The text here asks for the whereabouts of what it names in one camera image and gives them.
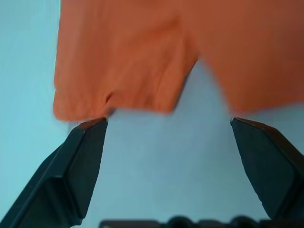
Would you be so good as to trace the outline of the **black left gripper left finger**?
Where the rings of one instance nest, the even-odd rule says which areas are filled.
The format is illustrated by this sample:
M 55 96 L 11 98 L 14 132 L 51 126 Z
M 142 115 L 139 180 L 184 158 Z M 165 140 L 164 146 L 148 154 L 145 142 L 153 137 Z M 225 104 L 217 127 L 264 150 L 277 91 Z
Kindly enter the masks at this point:
M 38 167 L 0 228 L 71 228 L 82 224 L 98 178 L 106 119 L 81 123 Z

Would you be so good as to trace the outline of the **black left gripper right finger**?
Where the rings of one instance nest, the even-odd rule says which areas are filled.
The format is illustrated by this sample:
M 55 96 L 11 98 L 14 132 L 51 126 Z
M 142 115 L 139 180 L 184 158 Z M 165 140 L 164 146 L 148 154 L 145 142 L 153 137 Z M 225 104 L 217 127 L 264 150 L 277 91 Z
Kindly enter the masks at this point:
M 304 155 L 276 128 L 230 122 L 245 173 L 271 219 L 304 219 Z

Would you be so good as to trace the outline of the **orange t-shirt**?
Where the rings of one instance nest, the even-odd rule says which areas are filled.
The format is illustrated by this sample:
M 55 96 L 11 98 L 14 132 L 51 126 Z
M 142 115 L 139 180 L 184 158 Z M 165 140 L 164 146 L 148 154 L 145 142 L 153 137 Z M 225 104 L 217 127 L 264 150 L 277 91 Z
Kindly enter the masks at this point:
M 304 0 L 61 0 L 54 115 L 169 113 L 199 58 L 234 114 L 304 103 Z

